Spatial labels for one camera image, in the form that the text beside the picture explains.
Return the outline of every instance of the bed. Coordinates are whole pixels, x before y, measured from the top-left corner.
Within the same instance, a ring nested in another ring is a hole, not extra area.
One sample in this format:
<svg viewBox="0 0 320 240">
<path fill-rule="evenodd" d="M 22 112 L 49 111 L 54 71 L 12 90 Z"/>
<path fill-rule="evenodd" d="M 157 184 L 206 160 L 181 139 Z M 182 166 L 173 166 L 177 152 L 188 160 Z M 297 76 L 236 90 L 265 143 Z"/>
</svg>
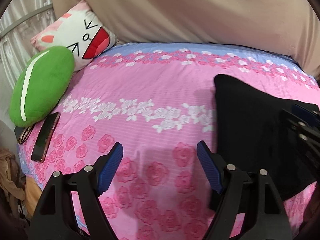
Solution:
<svg viewBox="0 0 320 240">
<path fill-rule="evenodd" d="M 30 156 L 42 123 L 20 146 L 23 172 L 44 188 L 55 170 L 79 171 L 115 142 L 124 157 L 100 197 L 121 240 L 202 239 L 214 213 L 210 185 L 196 157 L 216 148 L 213 78 L 224 73 L 270 95 L 320 106 L 316 80 L 290 57 L 232 45 L 128 43 L 74 74 L 53 110 L 61 112 L 44 163 Z M 298 233 L 315 183 L 284 202 Z M 80 228 L 86 230 L 73 192 Z M 238 214 L 231 236 L 240 232 Z"/>
</svg>

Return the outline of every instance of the silver screw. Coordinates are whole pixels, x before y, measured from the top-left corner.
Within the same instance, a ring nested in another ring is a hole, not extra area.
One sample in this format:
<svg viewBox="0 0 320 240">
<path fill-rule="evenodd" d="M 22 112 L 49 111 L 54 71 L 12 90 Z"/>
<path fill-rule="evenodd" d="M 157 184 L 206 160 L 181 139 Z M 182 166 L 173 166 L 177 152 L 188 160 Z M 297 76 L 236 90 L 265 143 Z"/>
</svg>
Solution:
<svg viewBox="0 0 320 240">
<path fill-rule="evenodd" d="M 299 137 L 300 137 L 302 140 L 305 140 L 305 141 L 308 140 L 308 138 L 307 138 L 305 135 L 301 134 L 301 133 L 299 134 Z"/>
<path fill-rule="evenodd" d="M 60 171 L 55 171 L 54 173 L 52 173 L 52 176 L 54 176 L 56 178 L 56 177 L 59 177 L 60 174 L 61 174 Z"/>
<path fill-rule="evenodd" d="M 84 171 L 92 171 L 92 169 L 93 169 L 93 166 L 92 165 L 87 165 L 87 166 L 85 166 L 84 167 Z"/>
<path fill-rule="evenodd" d="M 233 164 L 228 164 L 228 165 L 227 165 L 227 169 L 228 169 L 229 171 L 234 171 L 234 170 L 236 169 L 236 166 L 234 166 Z"/>
<path fill-rule="evenodd" d="M 268 172 L 265 169 L 261 169 L 259 172 L 262 176 L 266 176 L 268 174 Z"/>
</svg>

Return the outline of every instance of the pink tongue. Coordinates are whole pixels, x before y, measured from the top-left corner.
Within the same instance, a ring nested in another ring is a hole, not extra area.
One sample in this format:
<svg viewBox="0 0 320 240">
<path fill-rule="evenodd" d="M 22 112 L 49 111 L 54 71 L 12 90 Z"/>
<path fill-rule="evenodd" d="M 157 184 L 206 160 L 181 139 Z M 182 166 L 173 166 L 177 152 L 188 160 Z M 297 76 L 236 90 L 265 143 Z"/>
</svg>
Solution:
<svg viewBox="0 0 320 240">
<path fill-rule="evenodd" d="M 99 55 L 101 52 L 103 52 L 109 45 L 109 38 L 105 39 L 103 42 L 100 43 L 100 45 L 97 47 L 96 53 L 94 56 Z"/>
</svg>

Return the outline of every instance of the green pillow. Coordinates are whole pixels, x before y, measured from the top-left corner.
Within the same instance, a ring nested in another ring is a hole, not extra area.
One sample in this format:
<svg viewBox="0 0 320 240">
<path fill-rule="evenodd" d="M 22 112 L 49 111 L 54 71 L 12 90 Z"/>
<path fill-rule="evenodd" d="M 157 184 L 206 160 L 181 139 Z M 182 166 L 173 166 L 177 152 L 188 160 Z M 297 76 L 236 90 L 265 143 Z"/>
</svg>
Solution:
<svg viewBox="0 0 320 240">
<path fill-rule="evenodd" d="M 44 119 L 67 89 L 75 67 L 72 52 L 54 46 L 33 56 L 13 89 L 9 115 L 19 127 Z"/>
</svg>

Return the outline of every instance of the bunny pillow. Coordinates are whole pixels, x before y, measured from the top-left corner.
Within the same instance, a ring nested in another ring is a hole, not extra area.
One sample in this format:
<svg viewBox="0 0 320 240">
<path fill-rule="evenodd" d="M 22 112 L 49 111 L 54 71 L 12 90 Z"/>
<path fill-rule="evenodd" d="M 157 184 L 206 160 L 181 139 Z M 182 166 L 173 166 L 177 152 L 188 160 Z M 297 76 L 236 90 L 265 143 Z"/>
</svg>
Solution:
<svg viewBox="0 0 320 240">
<path fill-rule="evenodd" d="M 52 46 L 64 46 L 72 51 L 75 69 L 87 66 L 116 43 L 116 36 L 102 25 L 98 17 L 82 0 L 53 24 L 31 39 L 39 51 Z"/>
</svg>

